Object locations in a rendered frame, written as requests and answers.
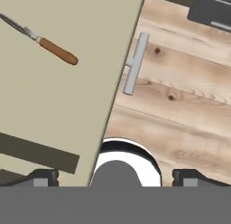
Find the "white and black round thing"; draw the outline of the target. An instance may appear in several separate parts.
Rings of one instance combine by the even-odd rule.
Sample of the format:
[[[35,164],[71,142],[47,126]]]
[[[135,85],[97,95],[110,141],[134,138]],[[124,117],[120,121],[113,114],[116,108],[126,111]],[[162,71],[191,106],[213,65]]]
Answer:
[[[162,187],[162,172],[152,154],[141,144],[122,137],[103,140],[92,177],[107,163],[125,163],[143,187]]]

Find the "dark olive flat bar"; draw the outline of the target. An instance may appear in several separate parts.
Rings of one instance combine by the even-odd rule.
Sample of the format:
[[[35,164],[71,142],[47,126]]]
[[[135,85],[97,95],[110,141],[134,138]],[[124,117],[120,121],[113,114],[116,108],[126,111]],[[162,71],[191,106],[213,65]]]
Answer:
[[[72,174],[75,173],[79,162],[79,156],[77,154],[3,133],[0,133],[0,154],[9,155]]]

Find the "brown-handled metal kitchen tool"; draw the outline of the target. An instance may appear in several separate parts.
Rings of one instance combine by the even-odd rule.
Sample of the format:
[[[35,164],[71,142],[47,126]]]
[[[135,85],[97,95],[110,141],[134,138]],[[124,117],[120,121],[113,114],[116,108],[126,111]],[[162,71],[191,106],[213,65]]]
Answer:
[[[78,64],[79,59],[74,54],[72,54],[71,52],[62,49],[60,46],[49,41],[48,39],[37,35],[32,30],[30,30],[28,27],[22,27],[16,21],[14,21],[13,19],[9,18],[8,16],[6,16],[4,14],[0,14],[0,18],[5,23],[7,23],[11,27],[13,27],[16,31],[27,36],[28,38],[30,38],[34,42],[37,42],[43,49],[51,52],[52,54],[54,54],[58,58],[67,62],[68,64],[73,65],[73,66]]]

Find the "dark grey appliance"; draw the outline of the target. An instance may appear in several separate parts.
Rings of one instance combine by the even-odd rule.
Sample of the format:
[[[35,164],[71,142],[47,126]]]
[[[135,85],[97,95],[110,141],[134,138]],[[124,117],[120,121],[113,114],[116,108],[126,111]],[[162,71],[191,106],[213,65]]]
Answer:
[[[187,18],[231,33],[231,0],[195,0]]]

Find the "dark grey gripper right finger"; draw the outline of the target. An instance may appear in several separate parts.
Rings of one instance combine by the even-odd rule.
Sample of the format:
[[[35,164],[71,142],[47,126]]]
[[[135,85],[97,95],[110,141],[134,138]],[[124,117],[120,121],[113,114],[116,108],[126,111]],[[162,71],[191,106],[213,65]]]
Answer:
[[[196,169],[174,169],[172,177],[172,186],[175,187],[231,187],[231,184],[208,178]]]

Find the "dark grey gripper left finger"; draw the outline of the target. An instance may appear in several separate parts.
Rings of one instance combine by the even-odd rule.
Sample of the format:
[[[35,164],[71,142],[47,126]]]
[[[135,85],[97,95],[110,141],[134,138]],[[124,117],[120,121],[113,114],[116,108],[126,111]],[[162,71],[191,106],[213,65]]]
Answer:
[[[56,169],[36,169],[23,179],[8,182],[6,186],[19,187],[57,187],[59,171]]]

